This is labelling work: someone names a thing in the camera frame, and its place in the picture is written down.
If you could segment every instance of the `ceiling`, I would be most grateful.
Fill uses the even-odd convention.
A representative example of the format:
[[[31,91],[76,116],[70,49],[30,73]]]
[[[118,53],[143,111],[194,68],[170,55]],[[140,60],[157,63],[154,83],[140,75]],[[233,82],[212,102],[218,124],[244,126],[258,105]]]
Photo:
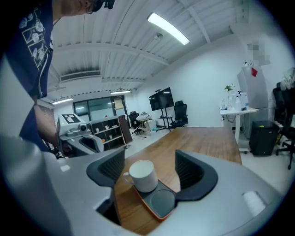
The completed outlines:
[[[183,45],[148,22],[152,12],[190,42]],[[186,53],[232,34],[230,25],[247,21],[248,12],[248,0],[116,0],[112,10],[62,18],[53,29],[48,99],[137,89]],[[101,77],[59,82],[60,76],[92,70]]]

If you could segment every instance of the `black fisheye border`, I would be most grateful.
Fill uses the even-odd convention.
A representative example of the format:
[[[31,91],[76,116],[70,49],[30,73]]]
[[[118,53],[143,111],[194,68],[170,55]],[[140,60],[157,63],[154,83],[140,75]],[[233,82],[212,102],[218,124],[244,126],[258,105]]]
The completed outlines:
[[[0,46],[1,55],[7,47],[13,32],[17,30],[18,24],[30,9],[41,1],[46,0],[30,0],[30,1],[3,1],[1,2],[1,35],[2,42]],[[260,0],[262,4],[273,14],[277,22],[280,24],[286,37],[290,40],[293,48],[295,48],[295,34],[293,25],[294,7],[292,1],[269,1]],[[21,206],[14,200],[7,186],[5,185],[3,176],[0,179],[1,199],[2,199],[2,226],[0,232],[13,233],[36,233],[36,235],[47,235],[47,232],[37,226],[32,219],[22,210]],[[256,235],[271,235],[279,230],[281,235],[289,234],[294,225],[295,213],[295,182],[293,181],[289,192],[286,194],[282,204],[278,207],[272,218],[256,233]]]

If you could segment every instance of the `ceiling light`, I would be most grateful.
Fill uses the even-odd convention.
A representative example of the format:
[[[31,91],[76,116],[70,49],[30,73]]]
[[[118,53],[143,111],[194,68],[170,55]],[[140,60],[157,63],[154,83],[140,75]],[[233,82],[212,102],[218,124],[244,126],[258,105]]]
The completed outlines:
[[[176,39],[178,39],[183,45],[186,45],[189,43],[189,40],[186,36],[183,35],[178,29],[176,29],[172,24],[170,24],[168,21],[163,19],[162,17],[158,16],[155,13],[152,13],[147,20],[163,30],[167,31],[169,34],[174,36]]]
[[[118,91],[118,92],[111,92],[111,94],[126,94],[131,93],[131,91]]]
[[[52,104],[53,105],[56,105],[56,104],[59,104],[59,103],[62,103],[62,102],[66,102],[66,101],[71,101],[73,100],[72,98],[69,98],[69,99],[65,99],[65,100],[62,100],[62,101],[56,101],[56,102],[53,102]]]

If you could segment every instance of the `wooden tabletop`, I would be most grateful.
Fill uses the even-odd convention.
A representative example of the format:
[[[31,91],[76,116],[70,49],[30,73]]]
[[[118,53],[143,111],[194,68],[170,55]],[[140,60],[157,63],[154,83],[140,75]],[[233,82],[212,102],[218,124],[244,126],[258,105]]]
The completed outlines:
[[[125,168],[115,185],[115,194],[122,227],[146,235],[160,224],[142,204],[132,186],[122,175],[138,160],[150,160],[157,177],[175,192],[180,182],[175,172],[175,150],[192,151],[242,164],[239,148],[233,133],[226,128],[176,128],[142,151],[125,159]]]

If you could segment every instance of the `red diamond decoration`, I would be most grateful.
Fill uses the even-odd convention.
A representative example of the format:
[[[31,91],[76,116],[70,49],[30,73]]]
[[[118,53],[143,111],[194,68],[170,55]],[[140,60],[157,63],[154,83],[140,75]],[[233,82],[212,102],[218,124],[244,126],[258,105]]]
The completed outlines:
[[[257,75],[257,70],[255,70],[253,67],[251,68],[251,74],[254,76],[254,77],[256,77],[256,75]]]

